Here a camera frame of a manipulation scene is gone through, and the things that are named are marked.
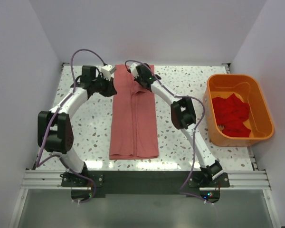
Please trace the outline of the pink t shirt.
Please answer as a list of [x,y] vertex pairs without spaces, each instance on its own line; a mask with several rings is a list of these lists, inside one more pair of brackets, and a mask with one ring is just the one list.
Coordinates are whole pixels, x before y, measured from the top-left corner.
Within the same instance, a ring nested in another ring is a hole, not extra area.
[[157,158],[159,148],[154,94],[140,86],[124,65],[116,66],[114,86],[117,94],[113,97],[109,158]]

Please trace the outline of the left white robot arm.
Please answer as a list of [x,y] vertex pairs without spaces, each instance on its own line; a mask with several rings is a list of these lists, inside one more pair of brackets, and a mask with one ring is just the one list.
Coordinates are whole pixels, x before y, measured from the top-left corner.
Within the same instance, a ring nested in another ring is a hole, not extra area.
[[78,109],[95,93],[104,97],[117,94],[114,87],[116,67],[104,65],[83,66],[81,75],[73,78],[73,84],[67,95],[49,111],[38,114],[38,145],[40,151],[36,167],[47,160],[41,159],[43,151],[49,152],[50,158],[58,157],[68,173],[84,175],[86,164],[77,155],[73,144],[74,135],[71,119]]

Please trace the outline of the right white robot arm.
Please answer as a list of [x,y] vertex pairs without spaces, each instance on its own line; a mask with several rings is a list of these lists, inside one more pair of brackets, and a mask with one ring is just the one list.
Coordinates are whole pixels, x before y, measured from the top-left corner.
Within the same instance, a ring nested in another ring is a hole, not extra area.
[[193,158],[197,158],[206,182],[214,181],[223,174],[219,160],[208,149],[198,126],[206,109],[203,102],[190,95],[179,95],[168,88],[161,78],[154,74],[146,63],[133,61],[128,72],[143,88],[159,96],[170,106],[171,121],[174,127],[186,136],[193,148]]

